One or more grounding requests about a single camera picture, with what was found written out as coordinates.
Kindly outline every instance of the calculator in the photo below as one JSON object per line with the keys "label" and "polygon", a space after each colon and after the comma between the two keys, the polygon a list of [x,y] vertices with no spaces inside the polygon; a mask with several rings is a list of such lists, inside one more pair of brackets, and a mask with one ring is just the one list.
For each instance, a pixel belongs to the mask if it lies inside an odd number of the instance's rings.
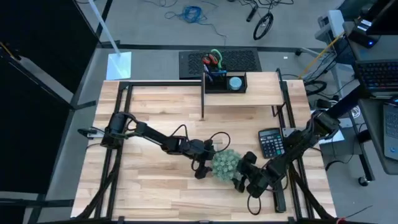
{"label": "calculator", "polygon": [[259,131],[259,141],[262,155],[270,159],[285,153],[279,128],[269,128]]}

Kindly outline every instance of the metal pole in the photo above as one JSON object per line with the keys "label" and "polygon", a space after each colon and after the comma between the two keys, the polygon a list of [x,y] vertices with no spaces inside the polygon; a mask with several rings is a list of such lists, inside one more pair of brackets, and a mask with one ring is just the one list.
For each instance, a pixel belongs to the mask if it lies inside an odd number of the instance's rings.
{"label": "metal pole", "polygon": [[102,19],[102,16],[100,14],[100,12],[98,11],[97,7],[94,4],[93,0],[88,0],[91,8],[93,9],[95,16],[97,17],[99,23],[101,24],[101,26],[103,27],[103,30],[106,34],[106,36],[108,37],[109,41],[112,44],[112,47],[114,49],[114,51],[118,54],[118,56],[120,57],[120,50],[118,49],[118,47],[116,46],[116,43],[114,42],[111,33],[109,32],[108,28],[106,27],[105,21]]}

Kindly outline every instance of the black mat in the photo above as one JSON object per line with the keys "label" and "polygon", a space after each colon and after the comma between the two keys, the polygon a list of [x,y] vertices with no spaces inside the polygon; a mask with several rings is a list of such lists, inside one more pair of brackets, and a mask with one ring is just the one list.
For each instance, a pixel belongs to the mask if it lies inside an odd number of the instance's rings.
{"label": "black mat", "polygon": [[[203,74],[201,58],[210,50],[179,52],[180,79],[200,79]],[[222,63],[229,72],[262,72],[258,52],[254,48],[225,49],[220,52],[223,55]]]}

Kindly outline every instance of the wooden tabletop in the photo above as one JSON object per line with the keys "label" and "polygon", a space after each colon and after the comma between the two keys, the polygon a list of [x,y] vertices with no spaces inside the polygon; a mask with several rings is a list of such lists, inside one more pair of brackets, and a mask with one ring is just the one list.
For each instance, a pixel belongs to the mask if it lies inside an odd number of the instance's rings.
{"label": "wooden tabletop", "polygon": [[[305,126],[310,117],[310,108],[303,82],[288,81],[288,87],[296,125]],[[117,89],[118,82],[104,82],[93,126],[103,129],[108,125]],[[200,102],[199,86],[135,86],[130,112],[165,135],[171,134],[180,124],[187,125],[190,139],[206,140],[213,133],[226,131],[231,136],[230,149],[242,156],[247,151],[254,152],[258,157],[257,166],[267,161],[261,156],[257,134],[261,129],[279,126],[278,119],[272,117],[270,106],[205,107],[205,120],[201,121]],[[177,134],[184,135],[182,130]],[[215,137],[216,150],[227,142],[228,139],[223,135]],[[98,190],[105,152],[106,149],[100,146],[87,150],[72,217],[82,212]],[[309,149],[303,160],[310,190],[326,210],[335,215],[320,153]],[[113,219],[125,216],[126,220],[286,221],[287,217],[294,216],[290,186],[285,190],[285,213],[275,213],[272,194],[264,192],[261,195],[261,213],[254,216],[246,208],[246,191],[241,194],[233,189],[232,183],[217,180],[212,174],[196,180],[190,164],[191,160],[186,157],[167,155],[159,146],[145,139],[126,140]],[[105,195],[103,215],[108,195],[109,190]],[[300,203],[305,215],[302,194]],[[250,205],[255,211],[258,201],[252,199]]]}
{"label": "wooden tabletop", "polygon": [[205,94],[205,106],[270,106],[284,101],[276,72],[246,72],[245,93]]}

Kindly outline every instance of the laptop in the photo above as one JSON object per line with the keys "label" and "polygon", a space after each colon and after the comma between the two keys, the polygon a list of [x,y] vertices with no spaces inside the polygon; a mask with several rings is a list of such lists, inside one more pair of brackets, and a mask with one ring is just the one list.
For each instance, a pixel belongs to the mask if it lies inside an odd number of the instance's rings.
{"label": "laptop", "polygon": [[398,106],[383,105],[384,155],[398,161]]}

